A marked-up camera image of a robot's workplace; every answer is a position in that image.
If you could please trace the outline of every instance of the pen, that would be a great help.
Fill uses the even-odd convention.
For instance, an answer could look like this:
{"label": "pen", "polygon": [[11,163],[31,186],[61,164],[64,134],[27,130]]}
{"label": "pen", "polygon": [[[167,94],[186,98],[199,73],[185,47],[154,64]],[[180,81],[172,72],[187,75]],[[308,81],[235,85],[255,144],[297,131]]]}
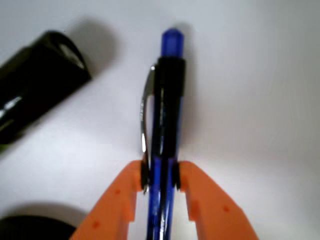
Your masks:
{"label": "pen", "polygon": [[148,91],[154,94],[150,157],[142,124],[149,188],[147,240],[170,239],[186,68],[183,46],[184,36],[179,30],[171,28],[162,35],[161,57],[151,68],[143,97],[146,100]]}

